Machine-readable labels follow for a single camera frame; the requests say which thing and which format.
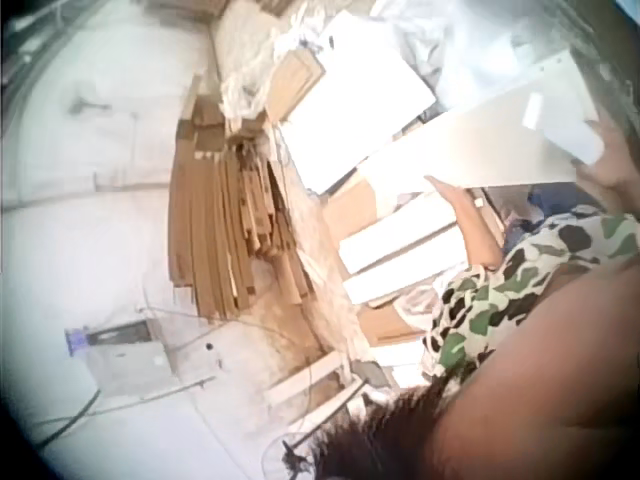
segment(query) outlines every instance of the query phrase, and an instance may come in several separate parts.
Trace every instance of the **stacked cardboard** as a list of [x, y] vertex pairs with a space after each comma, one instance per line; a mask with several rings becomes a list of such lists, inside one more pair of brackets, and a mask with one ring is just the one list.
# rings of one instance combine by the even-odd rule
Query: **stacked cardboard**
[[311, 293], [285, 202], [253, 139], [264, 116], [229, 121], [194, 77], [176, 132], [169, 196], [169, 276], [192, 287], [198, 314], [230, 318], [251, 306], [253, 258], [272, 264], [286, 301]]

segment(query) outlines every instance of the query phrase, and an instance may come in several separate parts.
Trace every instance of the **wire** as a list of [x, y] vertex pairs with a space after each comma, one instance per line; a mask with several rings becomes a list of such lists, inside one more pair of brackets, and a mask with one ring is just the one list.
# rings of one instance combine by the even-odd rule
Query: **wire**
[[231, 454], [231, 451], [224, 444], [224, 442], [222, 441], [220, 436], [218, 436], [218, 434], [216, 433], [215, 429], [211, 426], [211, 424], [207, 420], [207, 417], [202, 413], [202, 411], [200, 410], [200, 407], [198, 407], [198, 404], [196, 403], [196, 401], [191, 397], [189, 397], [189, 400], [191, 401], [191, 404], [193, 405], [194, 410], [196, 411], [196, 413], [198, 414], [198, 416], [202, 420], [202, 423], [204, 423], [204, 426], [207, 428], [207, 430], [209, 431], [211, 436], [222, 447], [224, 452], [227, 454], [227, 457], [229, 457], [229, 460], [231, 460], [231, 462], [236, 466], [236, 468], [238, 470], [240, 470], [240, 472], [242, 473], [244, 478], [246, 478], [247, 480], [253, 480], [251, 478], [251, 476], [247, 472], [245, 472], [244, 468], [242, 468], [242, 465], [240, 465], [240, 462], [235, 458], [235, 456]]
[[[184, 385], [184, 386], [182, 386], [180, 388], [176, 388], [174, 390], [170, 390], [168, 392], [161, 393], [161, 394], [155, 395], [153, 397], [144, 398], [144, 399], [139, 400], [137, 402], [128, 403], [126, 405], [120, 405], [118, 407], [105, 408], [103, 410], [97, 410], [95, 412], [86, 413], [84, 416], [85, 417], [98, 417], [100, 415], [106, 415], [108, 413], [113, 413], [113, 412], [118, 412], [118, 411], [121, 411], [121, 410], [128, 410], [128, 409], [134, 408], [134, 407], [139, 407], [140, 405], [145, 405], [147, 403], [156, 402], [158, 400], [162, 400], [163, 398], [167, 398], [167, 397], [171, 397], [173, 395], [177, 395], [178, 393], [182, 393], [182, 392], [184, 392], [186, 390], [190, 390], [193, 387], [202, 387], [206, 383], [209, 383], [212, 380], [215, 380], [216, 378], [217, 377], [215, 375], [211, 375], [210, 377], [206, 377], [206, 378], [203, 378], [201, 380], [197, 380], [195, 382], [192, 382], [189, 385]], [[36, 422], [34, 425], [35, 426], [40, 426], [40, 425], [47, 425], [47, 424], [50, 424], [50, 423], [65, 422], [65, 421], [71, 420], [72, 418], [74, 418], [74, 417], [49, 418], [47, 420], [41, 420], [39, 422]]]
[[58, 438], [60, 438], [64, 432], [66, 432], [71, 427], [73, 427], [82, 417], [84, 417], [87, 414], [89, 409], [98, 401], [98, 398], [100, 397], [101, 393], [102, 392], [100, 391], [100, 389], [96, 390], [96, 393], [93, 394], [93, 397], [91, 397], [91, 399], [89, 399], [89, 401], [85, 404], [85, 406], [82, 407], [80, 411], [76, 413], [73, 417], [71, 417], [71, 419], [69, 419], [67, 423], [65, 423], [62, 427], [60, 427], [58, 430], [53, 432], [44, 440], [38, 442], [35, 445], [36, 450], [37, 451], [44, 450], [45, 448], [47, 448], [47, 446], [49, 446], [51, 443], [55, 442]]
[[[202, 318], [202, 317], [200, 317], [198, 315], [195, 315], [193, 313], [179, 312], [179, 311], [168, 310], [168, 309], [164, 309], [164, 308], [156, 308], [156, 307], [153, 307], [151, 305], [148, 305], [145, 308], [147, 310], [151, 311], [151, 312], [166, 313], [168, 315], [178, 315], [178, 316], [187, 317], [187, 318]], [[282, 332], [280, 332], [280, 331], [278, 331], [278, 330], [276, 330], [274, 328], [267, 327], [265, 325], [258, 325], [258, 324], [255, 324], [255, 323], [246, 322], [244, 320], [240, 320], [239, 318], [226, 319], [225, 323], [239, 323], [239, 324], [245, 325], [247, 327], [258, 328], [260, 330], [263, 330], [263, 331], [265, 331], [267, 333], [271, 333], [272, 335], [276, 335], [276, 336], [286, 340], [291, 345], [295, 345], [296, 348], [298, 347], [298, 343], [296, 343], [295, 340], [293, 340], [291, 337], [288, 337], [287, 335], [283, 334]], [[195, 339], [192, 339], [189, 342], [186, 342], [186, 344], [180, 345], [177, 348], [179, 348], [179, 349], [185, 348], [185, 345], [188, 346], [188, 345], [193, 344], [195, 341], [199, 340], [200, 338], [206, 337], [209, 333], [211, 333], [212, 331], [216, 330], [219, 327], [220, 326], [213, 327], [210, 331], [198, 335]], [[309, 414], [309, 410], [311, 409], [312, 387], [313, 387], [313, 372], [311, 371], [311, 368], [310, 368], [312, 363], [311, 363], [311, 360], [309, 359], [309, 356], [304, 351], [301, 351], [301, 353], [305, 358], [305, 364], [306, 364], [307, 369], [309, 370], [309, 385], [307, 387], [307, 406], [304, 409], [304, 415], [303, 415], [303, 419], [306, 419], [306, 416]], [[298, 433], [302, 432], [303, 427], [304, 427], [304, 421], [300, 424], [300, 428], [298, 429]]]

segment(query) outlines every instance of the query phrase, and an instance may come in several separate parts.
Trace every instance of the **hand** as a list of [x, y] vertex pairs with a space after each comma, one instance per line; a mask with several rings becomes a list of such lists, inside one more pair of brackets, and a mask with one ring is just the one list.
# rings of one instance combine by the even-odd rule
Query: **hand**
[[592, 166], [574, 163], [578, 176], [621, 194], [629, 189], [639, 189], [640, 172], [633, 163], [622, 129], [604, 108], [600, 107], [598, 113], [600, 122], [589, 122], [589, 125], [604, 141], [604, 154]]
[[459, 204], [461, 201], [467, 201], [471, 199], [469, 193], [460, 187], [454, 187], [453, 185], [449, 185], [448, 183], [441, 182], [437, 178], [434, 178], [430, 175], [424, 177], [433, 188], [436, 189], [442, 198], [444, 198], [447, 202], [449, 202], [452, 206]]

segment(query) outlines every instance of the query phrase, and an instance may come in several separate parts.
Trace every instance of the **fan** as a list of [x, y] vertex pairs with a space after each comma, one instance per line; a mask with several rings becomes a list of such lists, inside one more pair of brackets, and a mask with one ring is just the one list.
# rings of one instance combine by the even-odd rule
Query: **fan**
[[[310, 480], [311, 452], [304, 433], [287, 433], [276, 438], [262, 455], [262, 474], [266, 480]], [[300, 446], [294, 449], [291, 445]]]
[[389, 387], [389, 380], [377, 362], [350, 362], [351, 371], [362, 378], [357, 388], [331, 412], [320, 425], [308, 433], [290, 433], [277, 438], [262, 456], [262, 473], [266, 480], [303, 480], [312, 477], [312, 460], [309, 440], [322, 426], [329, 423], [347, 404], [367, 386]]

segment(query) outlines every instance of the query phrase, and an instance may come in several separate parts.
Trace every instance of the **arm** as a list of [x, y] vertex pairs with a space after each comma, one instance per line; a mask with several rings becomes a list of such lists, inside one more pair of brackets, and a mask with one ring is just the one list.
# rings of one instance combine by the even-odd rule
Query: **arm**
[[491, 233], [489, 226], [482, 218], [480, 211], [473, 203], [469, 192], [443, 183], [433, 177], [428, 177], [427, 180], [453, 207], [458, 226], [464, 238], [469, 264], [481, 265], [489, 269], [500, 267], [504, 259], [502, 250]]
[[534, 308], [442, 420], [463, 478], [584, 478], [609, 459], [638, 414], [639, 289], [636, 258]]

